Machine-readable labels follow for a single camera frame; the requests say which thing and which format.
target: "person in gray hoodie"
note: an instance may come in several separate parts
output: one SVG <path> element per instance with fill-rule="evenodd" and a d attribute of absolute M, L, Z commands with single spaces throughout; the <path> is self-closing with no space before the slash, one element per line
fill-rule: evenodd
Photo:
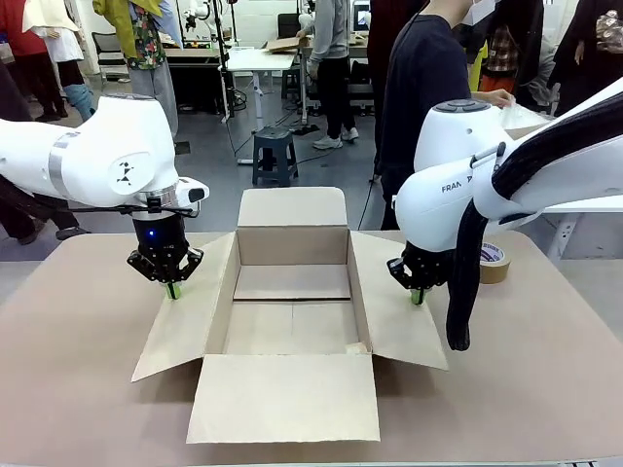
<path fill-rule="evenodd" d="M 317 0 L 315 20 L 299 31 L 305 37 L 314 30 L 309 73 L 317 81 L 320 103 L 327 116 L 327 135 L 315 141 L 315 149 L 337 149 L 342 141 L 359 137 L 348 98 L 348 0 Z"/>

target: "brown packing tape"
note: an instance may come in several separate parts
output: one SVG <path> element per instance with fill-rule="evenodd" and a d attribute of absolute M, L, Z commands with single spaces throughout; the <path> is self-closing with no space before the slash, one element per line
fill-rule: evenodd
<path fill-rule="evenodd" d="M 480 283 L 499 284 L 508 275 L 510 258 L 492 243 L 483 243 L 480 253 Z"/>

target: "shoe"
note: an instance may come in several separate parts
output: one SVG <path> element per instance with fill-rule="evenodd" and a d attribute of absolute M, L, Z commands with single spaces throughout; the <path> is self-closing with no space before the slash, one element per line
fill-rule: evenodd
<path fill-rule="evenodd" d="M 71 238 L 72 236 L 90 234 L 91 232 L 86 231 L 82 227 L 70 227 L 68 229 L 61 229 L 56 233 L 56 239 L 58 241 L 64 241 L 67 238 Z"/>
<path fill-rule="evenodd" d="M 345 129 L 342 132 L 342 141 L 352 142 L 359 137 L 359 131 L 357 128 L 352 127 L 351 129 Z"/>
<path fill-rule="evenodd" d="M 46 124 L 47 122 L 57 122 L 60 120 L 60 116 L 56 113 L 48 114 L 44 113 L 35 119 L 35 122 L 39 122 L 41 124 Z"/>
<path fill-rule="evenodd" d="M 24 238 L 18 238 L 18 243 L 20 245 L 29 245 L 33 241 L 37 239 L 39 233 L 46 227 L 46 223 L 40 221 L 39 219 L 33 219 L 32 223 L 35 225 L 35 230 L 29 236 L 25 236 Z"/>
<path fill-rule="evenodd" d="M 331 136 L 327 135 L 322 139 L 318 139 L 313 142 L 313 147 L 315 149 L 338 149 L 342 147 L 342 140 L 340 138 L 333 139 Z"/>

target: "hand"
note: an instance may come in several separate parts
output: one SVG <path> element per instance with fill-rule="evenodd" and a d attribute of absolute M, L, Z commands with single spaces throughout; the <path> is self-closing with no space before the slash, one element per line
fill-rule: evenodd
<path fill-rule="evenodd" d="M 308 66 L 308 73 L 314 81 L 318 81 L 318 64 L 311 61 Z"/>
<path fill-rule="evenodd" d="M 478 98 L 489 102 L 495 107 L 503 109 L 515 103 L 515 97 L 507 90 L 491 90 L 489 92 L 478 92 Z"/>
<path fill-rule="evenodd" d="M 575 49 L 575 63 L 579 65 L 583 59 L 584 59 L 584 41 L 580 41 L 579 44 L 577 45 L 577 48 Z"/>

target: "neck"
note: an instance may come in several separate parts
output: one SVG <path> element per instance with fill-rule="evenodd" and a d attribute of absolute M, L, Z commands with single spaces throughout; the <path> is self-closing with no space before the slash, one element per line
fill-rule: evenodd
<path fill-rule="evenodd" d="M 421 14 L 441 17 L 454 29 L 469 11 L 469 7 L 459 6 L 457 3 L 457 0 L 431 0 L 428 6 L 421 11 Z"/>

